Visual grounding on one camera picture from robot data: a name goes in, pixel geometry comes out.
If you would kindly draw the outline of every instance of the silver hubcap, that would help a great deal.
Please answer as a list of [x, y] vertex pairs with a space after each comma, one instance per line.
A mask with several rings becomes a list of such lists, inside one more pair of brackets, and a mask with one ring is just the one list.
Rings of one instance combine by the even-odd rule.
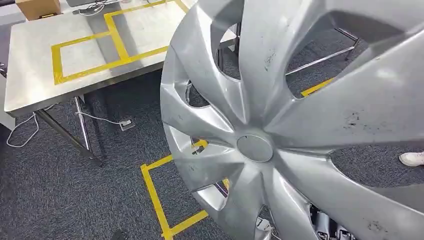
[[[169, 148], [188, 189], [236, 239], [256, 230], [267, 205], [284, 240], [317, 240], [314, 204], [361, 240], [422, 240], [419, 185], [369, 189], [328, 153], [424, 139], [424, 3], [420, 0], [200, 0], [171, 41], [160, 88]], [[216, 65], [225, 31], [242, 21], [241, 80]], [[324, 89], [303, 99], [287, 87], [291, 57], [317, 31], [340, 27], [369, 49]], [[191, 107], [191, 81], [209, 106]], [[192, 154], [191, 137], [208, 141]], [[224, 197], [213, 184], [229, 180]], [[386, 196], [397, 196], [395, 200]]]

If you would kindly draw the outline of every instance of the hubcap center cap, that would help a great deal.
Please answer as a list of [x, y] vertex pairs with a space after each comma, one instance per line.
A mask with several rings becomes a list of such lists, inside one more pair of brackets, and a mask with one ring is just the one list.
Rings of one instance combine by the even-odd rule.
[[273, 156], [273, 147], [264, 138], [255, 135], [244, 135], [237, 140], [238, 150], [248, 159], [264, 163]]

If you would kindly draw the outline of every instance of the table top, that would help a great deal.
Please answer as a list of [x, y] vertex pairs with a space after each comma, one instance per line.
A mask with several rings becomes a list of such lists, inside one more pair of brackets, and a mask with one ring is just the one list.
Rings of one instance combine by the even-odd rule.
[[[132, 0], [101, 13], [66, 13], [14, 25], [4, 111], [18, 117], [158, 70], [197, 0]], [[222, 42], [230, 46], [230, 30]]]

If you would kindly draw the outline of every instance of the yellow tape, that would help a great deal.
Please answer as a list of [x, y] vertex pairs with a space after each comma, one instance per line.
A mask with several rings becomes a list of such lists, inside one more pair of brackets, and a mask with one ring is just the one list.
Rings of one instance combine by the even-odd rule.
[[141, 165], [140, 169], [141, 173], [143, 174], [148, 193], [150, 194], [154, 210], [156, 211], [157, 219], [159, 220], [160, 227], [163, 231], [162, 236], [165, 238], [165, 240], [172, 240], [173, 234], [168, 224], [167, 218], [165, 217], [164, 210], [162, 209], [162, 205], [159, 200], [158, 193], [156, 192], [155, 185], [153, 185], [152, 177], [150, 177], [149, 169], [147, 168], [146, 164]]
[[209, 216], [208, 213], [205, 210], [203, 210], [203, 211], [197, 213], [196, 215], [188, 218], [187, 220], [179, 223], [178, 225], [174, 226], [173, 228], [171, 228], [171, 232], [175, 236], [175, 235], [181, 233], [182, 231], [188, 229], [189, 227], [193, 226], [194, 224], [196, 224], [200, 220], [206, 218], [207, 216]]
[[226, 178], [222, 180], [222, 182], [224, 183], [224, 186], [226, 187], [226, 189], [230, 190], [230, 181]]
[[152, 170], [154, 168], [160, 167], [164, 164], [167, 164], [172, 161], [172, 155], [166, 156], [159, 161], [155, 161], [154, 163], [146, 166], [147, 169]]
[[112, 36], [113, 43], [115, 44], [116, 51], [121, 60], [129, 57], [127, 50], [125, 49], [124, 42], [119, 35], [117, 26], [111, 15], [105, 14], [104, 21], [106, 22], [107, 28], [109, 29], [110, 35]]
[[325, 87], [326, 85], [328, 85], [329, 83], [331, 83], [331, 81], [333, 80], [333, 78], [330, 78], [328, 80], [325, 80], [323, 82], [321, 82], [318, 85], [315, 85], [309, 89], [306, 89], [305, 91], [301, 92], [300, 94], [302, 94], [304, 97], [309, 96], [310, 94], [312, 94], [313, 92], [318, 91], [319, 89]]
[[184, 11], [184, 13], [189, 12], [189, 8], [181, 0], [174, 0], [174, 1], [178, 5], [178, 7]]
[[[187, 11], [189, 10], [189, 8], [181, 1], [181, 0], [169, 0], [168, 2], [172, 2], [175, 1], [175, 3], [185, 12], [187, 13]], [[124, 9], [124, 10], [119, 10], [119, 11], [114, 11], [114, 12], [110, 12], [110, 13], [106, 13], [104, 15], [104, 21], [107, 25], [107, 28], [109, 30], [109, 32], [101, 32], [101, 33], [96, 33], [94, 35], [91, 36], [86, 36], [86, 37], [82, 37], [82, 38], [78, 38], [75, 40], [71, 40], [71, 41], [67, 41], [67, 42], [63, 42], [63, 43], [59, 43], [56, 45], [51, 46], [51, 58], [52, 58], [52, 66], [53, 66], [53, 79], [54, 79], [54, 84], [62, 84], [71, 80], [75, 80], [90, 74], [94, 74], [94, 73], [98, 73], [107, 69], [112, 69], [112, 68], [116, 68], [125, 64], [129, 64], [135, 61], [138, 61], [140, 59], [143, 58], [147, 58], [156, 54], [160, 54], [160, 53], [164, 53], [168, 50], [168, 46], [164, 46], [158, 49], [154, 49], [148, 52], [144, 52], [135, 56], [129, 56], [128, 52], [125, 48], [124, 42], [121, 39], [121, 36], [119, 35], [118, 29], [115, 25], [115, 22], [113, 20], [113, 16], [119, 15], [119, 14], [124, 14], [124, 13], [128, 13], [128, 12], [132, 12], [138, 9], [143, 9], [143, 8], [149, 8], [149, 7], [153, 7], [156, 5], [160, 5], [160, 4], [164, 4], [166, 3], [166, 0], [161, 0], [161, 1], [157, 1], [157, 2], [153, 2], [153, 3], [149, 3], [149, 4], [145, 4], [145, 5], [141, 5], [141, 6], [136, 6], [136, 7], [132, 7], [132, 8], [128, 8], [128, 9]], [[61, 57], [61, 50], [60, 48], [65, 47], [65, 46], [69, 46], [69, 45], [73, 45], [73, 44], [77, 44], [77, 43], [81, 43], [84, 41], [88, 41], [91, 39], [97, 39], [97, 38], [103, 38], [106, 36], [111, 36], [112, 40], [113, 40], [113, 44], [115, 45], [116, 51], [119, 55], [120, 60], [114, 61], [114, 62], [110, 62], [101, 66], [97, 66], [97, 67], [93, 67], [91, 69], [88, 70], [84, 70], [81, 72], [77, 72], [74, 74], [71, 74], [69, 76], [63, 76], [63, 66], [62, 66], [62, 57]]]
[[[196, 142], [193, 146], [194, 147], [200, 147], [203, 146], [206, 148], [208, 145], [208, 142], [205, 140], [200, 140]], [[153, 184], [152, 177], [150, 176], [149, 170], [152, 170], [154, 168], [160, 167], [164, 164], [167, 164], [171, 162], [172, 155], [166, 156], [158, 161], [155, 161], [154, 163], [150, 165], [143, 164], [140, 166], [141, 173], [143, 175], [144, 181], [146, 183], [147, 191], [150, 194], [151, 202], [153, 203], [154, 210], [156, 211], [157, 219], [159, 220], [160, 227], [162, 228], [163, 234], [162, 237], [165, 238], [165, 240], [172, 240], [173, 236], [179, 234], [180, 232], [184, 231], [185, 229], [189, 228], [190, 226], [196, 224], [200, 220], [206, 218], [208, 216], [208, 213], [206, 211], [201, 211], [194, 216], [189, 217], [185, 221], [177, 224], [173, 228], [170, 228], [167, 218], [165, 217], [164, 210], [162, 209], [161, 201], [159, 200], [158, 193], [156, 192], [155, 185]]]

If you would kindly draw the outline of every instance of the sneaker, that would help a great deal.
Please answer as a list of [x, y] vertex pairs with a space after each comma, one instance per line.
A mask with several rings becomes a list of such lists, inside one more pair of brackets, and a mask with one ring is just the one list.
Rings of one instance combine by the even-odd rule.
[[424, 165], [424, 151], [423, 152], [406, 152], [399, 156], [399, 160], [409, 167], [416, 167]]

